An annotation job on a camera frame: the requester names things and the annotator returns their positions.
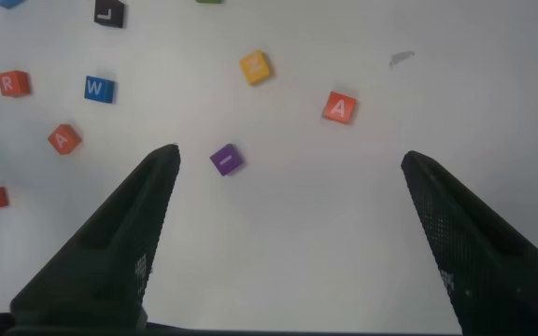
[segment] black letter block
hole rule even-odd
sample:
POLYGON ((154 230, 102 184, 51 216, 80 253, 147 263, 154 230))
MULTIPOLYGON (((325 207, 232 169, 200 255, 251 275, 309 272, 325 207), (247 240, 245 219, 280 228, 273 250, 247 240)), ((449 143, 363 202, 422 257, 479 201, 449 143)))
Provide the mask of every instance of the black letter block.
POLYGON ((123 28, 124 8, 120 0, 96 0, 94 21, 108 27, 123 28))

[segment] white surface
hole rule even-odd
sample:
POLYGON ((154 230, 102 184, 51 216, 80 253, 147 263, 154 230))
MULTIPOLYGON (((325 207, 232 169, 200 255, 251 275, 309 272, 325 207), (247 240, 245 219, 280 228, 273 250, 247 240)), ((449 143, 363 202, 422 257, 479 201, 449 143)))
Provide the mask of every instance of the white surface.
POLYGON ((0 8, 0 311, 155 147, 182 166, 145 298, 186 328, 460 332, 399 168, 435 157, 538 245, 538 1, 93 1, 0 8), (276 76, 250 87, 238 60, 276 76), (417 56, 389 70, 392 53, 417 56), (87 75, 117 102, 82 98, 87 75), (320 117, 331 90, 353 125, 320 117), (83 144, 47 142, 70 122, 83 144), (235 143, 248 166, 208 158, 235 143))

